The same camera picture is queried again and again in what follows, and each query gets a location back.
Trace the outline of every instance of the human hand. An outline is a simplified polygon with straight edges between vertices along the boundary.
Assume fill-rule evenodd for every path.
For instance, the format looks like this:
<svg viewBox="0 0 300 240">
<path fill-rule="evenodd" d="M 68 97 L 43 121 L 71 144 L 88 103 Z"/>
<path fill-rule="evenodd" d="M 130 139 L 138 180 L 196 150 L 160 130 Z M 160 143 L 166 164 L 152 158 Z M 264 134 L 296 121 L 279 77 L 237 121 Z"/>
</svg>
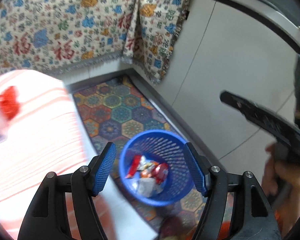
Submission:
<svg viewBox="0 0 300 240">
<path fill-rule="evenodd" d="M 300 216 L 300 166 L 282 161 L 275 162 L 273 157 L 274 147 L 275 144 L 273 143 L 266 148 L 266 152 L 270 156 L 265 165 L 261 187 L 266 196 L 269 194 L 276 195 L 278 191 L 276 176 L 292 185 L 290 195 L 277 210 L 282 223 L 281 234 L 283 237 L 290 231 Z"/>
</svg>

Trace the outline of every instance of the red object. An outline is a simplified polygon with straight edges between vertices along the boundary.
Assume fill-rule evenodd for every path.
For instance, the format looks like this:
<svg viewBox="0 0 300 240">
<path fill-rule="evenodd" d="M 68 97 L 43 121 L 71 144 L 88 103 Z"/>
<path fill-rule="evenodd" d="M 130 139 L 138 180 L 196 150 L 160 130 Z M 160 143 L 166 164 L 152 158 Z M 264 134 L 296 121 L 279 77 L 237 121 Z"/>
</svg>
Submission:
<svg viewBox="0 0 300 240">
<path fill-rule="evenodd" d="M 141 155 L 135 155 L 133 157 L 133 161 L 132 161 L 132 164 L 129 168 L 126 179 L 132 178 L 134 176 L 134 174 L 137 172 L 137 168 L 139 166 L 140 160 L 141 160 Z"/>
<path fill-rule="evenodd" d="M 168 169 L 167 163 L 161 163 L 152 170 L 151 174 L 156 178 L 157 184 L 161 184 L 167 178 Z"/>
<path fill-rule="evenodd" d="M 149 172 L 147 169 L 145 169 L 145 170 L 141 171 L 140 177 L 142 177 L 142 178 L 151 178 L 152 175 L 151 175 L 151 172 Z"/>
<path fill-rule="evenodd" d="M 219 231 L 219 235 L 218 235 L 218 239 L 217 240 L 224 240 L 228 237 L 229 235 L 229 228 L 230 228 L 230 221 L 224 221 L 221 225 L 220 231 Z M 197 227 L 194 227 L 186 236 L 186 240 L 191 240 L 195 230 L 197 229 Z"/>
<path fill-rule="evenodd" d="M 0 111 L 10 121 L 17 115 L 19 109 L 16 87 L 10 86 L 0 95 Z"/>
</svg>

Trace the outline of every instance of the fringe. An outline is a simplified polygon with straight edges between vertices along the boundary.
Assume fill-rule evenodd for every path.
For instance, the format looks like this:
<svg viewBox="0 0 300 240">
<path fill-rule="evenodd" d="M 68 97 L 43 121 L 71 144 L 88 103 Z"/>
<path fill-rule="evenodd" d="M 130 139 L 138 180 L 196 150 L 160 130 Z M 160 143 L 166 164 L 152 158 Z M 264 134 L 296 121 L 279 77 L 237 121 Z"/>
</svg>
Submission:
<svg viewBox="0 0 300 240">
<path fill-rule="evenodd" d="M 58 68 L 53 69 L 53 70 L 47 70 L 47 71 L 42 71 L 42 72 L 44 74 L 49 75 L 49 76 L 54 76 L 55 77 L 55 76 L 61 75 L 61 74 L 66 73 L 66 72 L 70 72 L 70 71 L 75 70 L 75 69 L 90 67 L 90 66 L 93 66 L 93 65 L 98 65 L 100 63 L 104 63 L 105 61 L 115 60 L 115 59 L 120 58 L 121 56 L 122 56 L 122 51 L 116 51 L 116 52 L 108 53 L 108 54 L 105 54 L 105 55 L 101 55 L 99 57 L 94 57 L 94 58 L 81 60 L 81 61 L 73 63 L 73 64 L 65 65 L 65 66 L 58 67 Z"/>
<path fill-rule="evenodd" d="M 134 64 L 136 66 L 139 66 L 143 72 L 145 73 L 145 75 L 147 76 L 147 78 L 151 81 L 151 83 L 153 84 L 157 84 L 157 78 L 154 77 L 149 71 L 148 69 L 145 67 L 145 64 L 143 62 L 141 62 L 140 60 L 133 58 L 133 57 L 128 57 L 128 56 L 122 56 L 121 57 L 121 61 L 123 63 L 127 63 L 127 64 Z"/>
</svg>

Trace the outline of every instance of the metal screw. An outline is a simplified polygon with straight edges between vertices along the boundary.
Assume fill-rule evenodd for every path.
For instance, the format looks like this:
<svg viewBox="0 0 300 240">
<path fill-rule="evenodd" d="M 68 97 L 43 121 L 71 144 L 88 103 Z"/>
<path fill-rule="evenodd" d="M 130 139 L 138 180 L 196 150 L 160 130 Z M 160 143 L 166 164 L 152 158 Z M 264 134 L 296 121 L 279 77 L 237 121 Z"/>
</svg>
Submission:
<svg viewBox="0 0 300 240">
<path fill-rule="evenodd" d="M 219 172 L 220 168 L 218 166 L 212 166 L 211 170 L 214 171 L 214 172 Z"/>
<path fill-rule="evenodd" d="M 86 172 L 88 169 L 89 169 L 88 166 L 81 166 L 79 170 L 81 172 Z"/>
<path fill-rule="evenodd" d="M 53 178 L 53 176 L 54 176 L 54 172 L 53 171 L 48 172 L 47 178 L 51 179 L 51 178 Z"/>
<path fill-rule="evenodd" d="M 251 171 L 246 171 L 245 172 L 245 175 L 248 177 L 248 178 L 252 178 L 253 177 L 253 173 Z"/>
</svg>

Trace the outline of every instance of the red chinese character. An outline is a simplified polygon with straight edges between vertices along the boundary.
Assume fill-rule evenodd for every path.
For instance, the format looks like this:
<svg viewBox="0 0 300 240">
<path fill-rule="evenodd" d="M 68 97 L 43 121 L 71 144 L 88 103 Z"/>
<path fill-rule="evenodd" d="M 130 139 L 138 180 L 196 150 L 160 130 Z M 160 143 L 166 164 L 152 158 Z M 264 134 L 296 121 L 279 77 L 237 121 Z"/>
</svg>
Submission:
<svg viewBox="0 0 300 240">
<path fill-rule="evenodd" d="M 140 46 L 138 45 L 138 41 L 142 40 L 142 37 L 136 38 L 136 39 L 129 39 L 128 38 L 128 44 L 126 45 L 126 47 L 128 48 L 128 50 L 131 50 L 133 52 L 137 51 Z"/>
<path fill-rule="evenodd" d="M 26 37 L 27 35 L 28 35 L 28 33 L 25 33 L 22 35 L 22 37 L 20 39 L 21 47 L 19 45 L 18 37 L 15 36 L 16 41 L 12 46 L 14 54 L 17 54 L 18 56 L 20 56 L 20 52 L 23 54 L 27 54 L 29 52 L 31 44 L 27 43 L 27 37 Z"/>
<path fill-rule="evenodd" d="M 123 16 L 120 17 L 120 19 L 118 21 L 118 27 L 120 29 L 122 27 L 124 27 L 125 29 L 128 29 L 130 27 L 131 17 L 132 17 L 132 13 L 130 13 L 128 15 L 125 15 L 125 13 L 124 13 Z"/>
<path fill-rule="evenodd" d="M 23 53 L 23 54 L 27 54 L 30 50 L 30 47 L 31 47 L 31 44 L 30 43 L 27 43 L 27 36 L 28 33 L 25 33 L 22 35 L 21 37 L 21 49 L 20 51 Z"/>
<path fill-rule="evenodd" d="M 71 59 L 73 57 L 74 50 L 71 49 L 71 46 L 70 46 L 71 42 L 72 42 L 72 40 L 67 41 L 63 45 L 63 49 L 62 49 L 61 42 L 58 41 L 57 48 L 53 49 L 57 60 L 61 60 L 61 56 L 65 59 Z"/>
</svg>

